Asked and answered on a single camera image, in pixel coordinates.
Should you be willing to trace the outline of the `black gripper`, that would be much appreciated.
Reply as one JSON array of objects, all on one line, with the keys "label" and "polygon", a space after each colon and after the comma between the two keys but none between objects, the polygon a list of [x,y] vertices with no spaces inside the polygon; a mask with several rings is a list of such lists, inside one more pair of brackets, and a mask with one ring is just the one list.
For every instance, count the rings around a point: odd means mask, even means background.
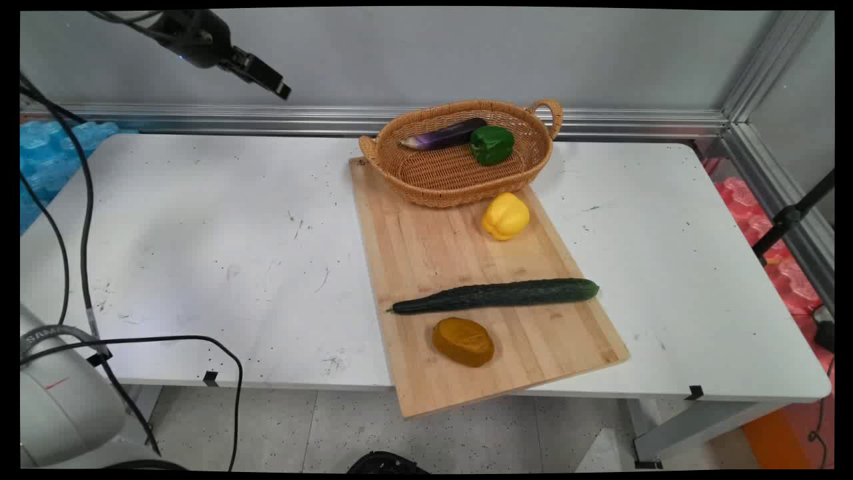
[{"label": "black gripper", "polygon": [[219,66],[247,84],[257,84],[281,100],[291,88],[283,76],[255,55],[233,47],[231,28],[213,10],[165,10],[155,21],[156,41],[198,67]]}]

